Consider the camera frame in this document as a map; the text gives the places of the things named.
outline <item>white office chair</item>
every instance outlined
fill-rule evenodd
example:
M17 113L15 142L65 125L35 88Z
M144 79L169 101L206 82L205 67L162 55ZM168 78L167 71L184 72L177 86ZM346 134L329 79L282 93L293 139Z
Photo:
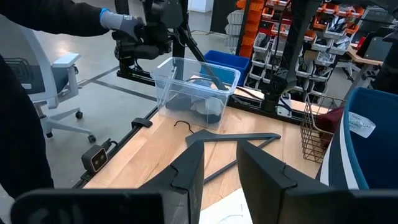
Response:
M95 142L96 138L90 130L60 122L73 113L77 119L82 119L83 113L79 108L51 117L43 114L41 109L46 104L49 109L57 108L61 97L65 101L77 96L75 62L81 55L69 53L51 65L34 31L17 25L4 16L0 16L0 27L0 53L26 89L47 137L53 136L53 129L60 129L88 134L88 140Z

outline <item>black jacket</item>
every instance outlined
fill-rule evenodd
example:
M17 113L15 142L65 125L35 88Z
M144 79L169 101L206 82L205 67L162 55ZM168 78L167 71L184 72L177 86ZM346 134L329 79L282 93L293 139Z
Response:
M0 0L0 14L24 27L51 34L104 34L108 30L100 24L100 12L100 8L71 0ZM23 95L21 84L0 55L0 116Z

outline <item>chair wheel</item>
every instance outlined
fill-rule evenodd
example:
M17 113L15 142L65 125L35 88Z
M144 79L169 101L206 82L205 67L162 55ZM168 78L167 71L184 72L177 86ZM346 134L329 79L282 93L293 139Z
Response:
M76 116L77 119L82 119L82 118L83 118L83 112L77 111L77 112L75 113L75 116Z
M97 139L95 138L95 136L92 134L91 136L88 136L88 141L90 143L94 143L95 141L97 141Z

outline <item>gloved hand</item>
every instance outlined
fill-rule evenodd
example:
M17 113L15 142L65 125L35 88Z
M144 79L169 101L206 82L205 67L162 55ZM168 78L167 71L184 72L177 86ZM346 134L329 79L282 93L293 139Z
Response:
M135 33L136 27L144 25L144 21L141 17L120 15L111 12L109 9L103 9L101 11L99 21L104 28L123 31L133 37L136 41L138 41Z

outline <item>wire basket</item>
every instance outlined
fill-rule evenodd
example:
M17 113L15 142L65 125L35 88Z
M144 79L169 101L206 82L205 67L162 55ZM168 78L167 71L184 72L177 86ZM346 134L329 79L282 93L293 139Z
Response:
M323 157L334 133L317 127L318 115L343 106L344 102L344 100L326 95L315 93L306 95L303 120L300 125L304 159L319 163L323 162Z

